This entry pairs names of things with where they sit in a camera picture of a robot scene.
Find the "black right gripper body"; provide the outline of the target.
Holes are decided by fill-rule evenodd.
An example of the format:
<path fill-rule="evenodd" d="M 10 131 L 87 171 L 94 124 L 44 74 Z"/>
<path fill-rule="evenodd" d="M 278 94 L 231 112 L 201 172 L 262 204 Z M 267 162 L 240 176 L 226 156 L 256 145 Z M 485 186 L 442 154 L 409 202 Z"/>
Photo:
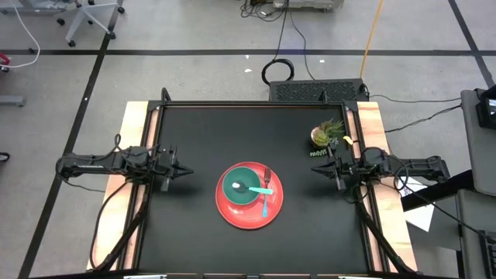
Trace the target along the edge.
<path fill-rule="evenodd" d="M 333 145 L 328 145 L 327 151 L 330 163 L 329 178 L 336 183 L 337 191 L 347 191 L 356 183 L 353 170 L 354 160 L 348 155 L 339 156 Z"/>

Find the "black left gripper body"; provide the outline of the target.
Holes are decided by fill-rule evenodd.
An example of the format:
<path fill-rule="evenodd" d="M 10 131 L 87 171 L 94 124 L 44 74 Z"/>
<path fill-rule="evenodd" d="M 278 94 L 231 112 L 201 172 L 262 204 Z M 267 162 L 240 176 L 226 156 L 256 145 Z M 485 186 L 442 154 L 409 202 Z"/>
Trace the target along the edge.
<path fill-rule="evenodd" d="M 160 191 L 167 191 L 171 180 L 177 173 L 177 149 L 159 147 L 153 165 L 154 179 L 160 185 Z"/>

